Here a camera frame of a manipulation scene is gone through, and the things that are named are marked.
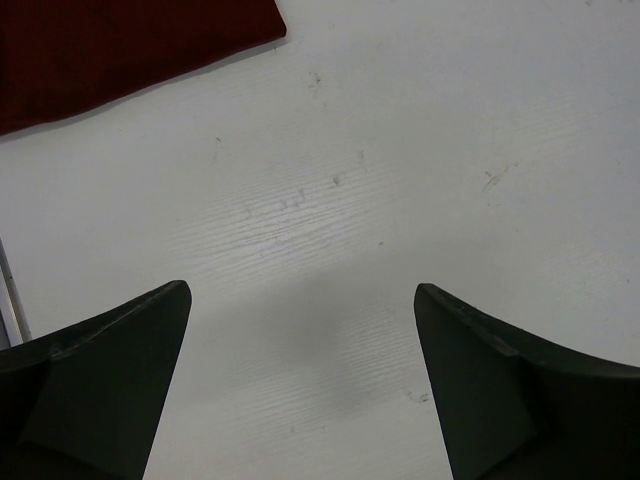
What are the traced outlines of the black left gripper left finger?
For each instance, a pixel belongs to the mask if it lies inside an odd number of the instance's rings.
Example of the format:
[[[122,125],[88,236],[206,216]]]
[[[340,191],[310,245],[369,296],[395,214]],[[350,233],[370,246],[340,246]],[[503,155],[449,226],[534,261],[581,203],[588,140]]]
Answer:
[[[2,350],[2,478],[142,478],[191,304],[174,280]]]

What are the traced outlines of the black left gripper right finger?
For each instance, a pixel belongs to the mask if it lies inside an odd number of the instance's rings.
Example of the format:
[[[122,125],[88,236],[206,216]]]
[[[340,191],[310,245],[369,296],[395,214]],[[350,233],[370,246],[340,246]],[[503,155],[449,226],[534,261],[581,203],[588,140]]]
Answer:
[[[639,371],[550,342],[433,284],[416,326],[456,479],[635,479]]]

